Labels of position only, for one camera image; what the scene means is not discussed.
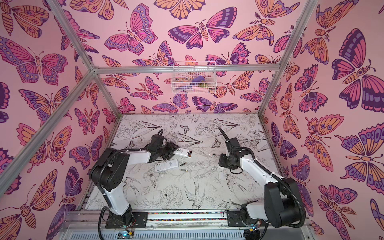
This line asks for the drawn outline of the white remote with display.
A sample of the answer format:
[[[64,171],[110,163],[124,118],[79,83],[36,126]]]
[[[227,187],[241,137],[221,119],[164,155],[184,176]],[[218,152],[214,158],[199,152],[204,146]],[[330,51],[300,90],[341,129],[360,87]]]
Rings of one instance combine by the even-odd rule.
[[[168,161],[165,161],[162,163],[155,164],[155,171],[156,172],[163,172],[163,171],[167,171],[167,170],[174,169],[177,167],[179,167],[179,162],[177,159],[168,160]]]

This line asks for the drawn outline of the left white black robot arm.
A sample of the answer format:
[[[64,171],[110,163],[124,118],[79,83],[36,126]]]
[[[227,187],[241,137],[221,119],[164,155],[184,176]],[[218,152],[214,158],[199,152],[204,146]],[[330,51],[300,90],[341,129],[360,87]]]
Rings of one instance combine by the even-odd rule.
[[[170,160],[179,148],[169,142],[161,132],[153,135],[151,142],[141,149],[106,148],[90,172],[90,180],[99,189],[109,209],[110,218],[122,226],[133,219],[132,207],[123,191],[127,166]]]

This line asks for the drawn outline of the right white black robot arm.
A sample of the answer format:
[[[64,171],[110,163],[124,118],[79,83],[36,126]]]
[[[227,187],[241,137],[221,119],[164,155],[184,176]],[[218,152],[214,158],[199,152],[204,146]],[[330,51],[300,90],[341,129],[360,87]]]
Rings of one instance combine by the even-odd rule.
[[[263,200],[241,205],[243,223],[254,228],[262,222],[274,228],[301,228],[305,223],[306,210],[297,182],[267,169],[250,148],[240,146],[237,138],[226,138],[225,144],[227,153],[221,154],[219,166],[245,171],[264,188]]]

